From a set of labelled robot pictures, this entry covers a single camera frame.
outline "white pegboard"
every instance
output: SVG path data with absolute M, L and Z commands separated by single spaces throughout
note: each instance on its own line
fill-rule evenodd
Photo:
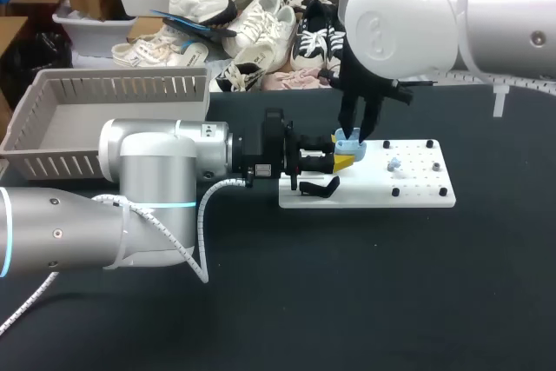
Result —
M 329 199 L 301 195 L 292 191 L 289 177 L 280 180 L 280 206 L 284 209 L 357 209 L 357 208 L 452 208 L 456 199 L 447 171 L 442 149 L 437 141 L 431 149 L 427 140 L 366 141 L 367 153 L 362 161 L 337 173 L 340 187 Z M 387 170 L 388 162 L 396 157 L 401 166 L 394 172 Z M 440 164 L 434 171 L 433 165 Z M 326 186 L 335 175 L 303 173 L 298 182 L 312 182 Z M 394 197 L 394 188 L 400 195 Z M 441 196 L 440 189 L 447 195 Z

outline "screw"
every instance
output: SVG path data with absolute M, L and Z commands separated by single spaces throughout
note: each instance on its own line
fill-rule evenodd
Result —
M 531 42 L 535 47 L 542 47 L 546 43 L 546 35 L 541 30 L 535 30 L 531 34 Z

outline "black handle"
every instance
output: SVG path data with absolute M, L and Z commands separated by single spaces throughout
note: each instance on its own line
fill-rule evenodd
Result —
M 301 195 L 313 195 L 322 199 L 328 199 L 340 187 L 340 177 L 336 176 L 327 187 L 318 186 L 311 182 L 300 182 L 299 190 Z

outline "black table surface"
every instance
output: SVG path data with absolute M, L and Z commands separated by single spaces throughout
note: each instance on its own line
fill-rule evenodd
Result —
M 556 98 L 417 90 L 376 139 L 440 141 L 453 209 L 284 210 L 277 184 L 208 205 L 210 283 L 186 264 L 58 279 L 0 337 L 2 370 L 538 370 L 556 357 Z M 340 95 L 214 96 L 238 132 L 282 107 L 303 133 L 337 127 Z M 14 170 L 3 186 L 26 183 Z M 84 195 L 104 182 L 51 187 Z M 45 275 L 0 281 L 0 321 Z

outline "small blue part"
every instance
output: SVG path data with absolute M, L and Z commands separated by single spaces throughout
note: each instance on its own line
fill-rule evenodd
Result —
M 336 130 L 336 148 L 334 153 L 338 156 L 355 156 L 355 162 L 361 161 L 367 152 L 367 144 L 359 144 L 359 128 L 355 128 L 351 136 L 347 139 L 343 129 Z
M 396 157 L 392 158 L 392 160 L 390 160 L 390 162 L 388 163 L 388 171 L 394 171 L 399 167 L 401 167 L 401 161 L 398 160 Z

